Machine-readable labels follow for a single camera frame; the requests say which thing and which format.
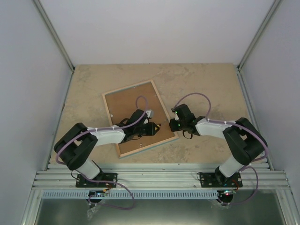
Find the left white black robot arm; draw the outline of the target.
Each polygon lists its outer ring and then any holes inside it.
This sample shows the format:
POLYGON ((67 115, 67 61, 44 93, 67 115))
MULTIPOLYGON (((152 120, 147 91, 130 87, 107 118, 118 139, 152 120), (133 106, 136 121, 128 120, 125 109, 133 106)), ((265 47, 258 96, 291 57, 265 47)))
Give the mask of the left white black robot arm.
POLYGON ((89 159, 97 146, 121 144, 135 137, 154 136, 161 124, 151 122, 152 110, 137 109, 130 118, 125 118, 111 127, 92 128, 76 123, 54 146, 56 160, 65 164, 69 170, 78 171, 92 187, 103 181, 100 167, 89 159))

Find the blue wooden picture frame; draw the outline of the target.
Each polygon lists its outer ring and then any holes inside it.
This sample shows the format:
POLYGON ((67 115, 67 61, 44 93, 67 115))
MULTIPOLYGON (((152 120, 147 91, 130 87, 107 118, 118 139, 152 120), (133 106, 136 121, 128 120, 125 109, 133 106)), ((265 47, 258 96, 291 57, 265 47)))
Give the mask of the blue wooden picture frame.
POLYGON ((103 93, 103 99, 110 125, 117 124, 124 118, 130 118, 136 109, 144 110, 146 108, 154 112, 150 121, 160 125, 160 130, 154 136, 118 144, 119 158, 131 156, 179 138, 178 134, 169 128, 170 116, 153 80, 103 93))

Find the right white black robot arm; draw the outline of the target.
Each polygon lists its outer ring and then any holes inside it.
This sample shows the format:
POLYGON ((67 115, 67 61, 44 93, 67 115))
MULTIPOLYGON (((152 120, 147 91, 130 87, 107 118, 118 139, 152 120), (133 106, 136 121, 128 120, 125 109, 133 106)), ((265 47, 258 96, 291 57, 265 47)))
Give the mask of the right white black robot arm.
POLYGON ((171 131, 182 131, 193 136, 213 136, 224 139, 231 156, 213 173, 199 173, 202 187, 210 184, 214 187, 230 187, 237 184, 239 171, 252 163, 260 154, 268 149, 261 134, 246 118, 236 121, 210 120, 205 117, 195 117, 186 104, 172 108, 175 118, 170 119, 171 131))

